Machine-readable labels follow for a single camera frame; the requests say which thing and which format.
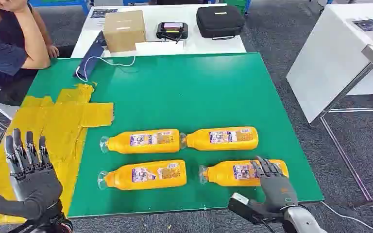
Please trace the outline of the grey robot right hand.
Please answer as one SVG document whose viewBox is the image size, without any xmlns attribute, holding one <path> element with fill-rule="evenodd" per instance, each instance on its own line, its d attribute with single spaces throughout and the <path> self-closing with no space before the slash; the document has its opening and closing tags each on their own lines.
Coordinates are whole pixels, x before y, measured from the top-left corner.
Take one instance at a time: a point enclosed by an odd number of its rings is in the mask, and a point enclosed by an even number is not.
<svg viewBox="0 0 373 233">
<path fill-rule="evenodd" d="M 260 156 L 257 161 L 251 160 L 250 163 L 259 177 L 265 195 L 264 202 L 251 202 L 253 210 L 260 214 L 277 214 L 289 207 L 298 206 L 297 194 L 278 165 Z"/>
</svg>

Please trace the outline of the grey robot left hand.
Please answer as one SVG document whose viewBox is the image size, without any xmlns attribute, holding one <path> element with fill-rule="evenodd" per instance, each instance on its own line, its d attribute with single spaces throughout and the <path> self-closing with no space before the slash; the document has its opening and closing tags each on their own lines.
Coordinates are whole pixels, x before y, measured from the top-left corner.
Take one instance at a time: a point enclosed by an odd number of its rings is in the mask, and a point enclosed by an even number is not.
<svg viewBox="0 0 373 233">
<path fill-rule="evenodd" d="M 35 147 L 33 132 L 27 131 L 23 142 L 20 129 L 15 128 L 6 136 L 4 149 L 8 178 L 16 200 L 7 200 L 0 195 L 0 214 L 39 219 L 57 204 L 63 191 L 50 161 L 46 139 L 40 137 L 39 145 Z"/>
</svg>

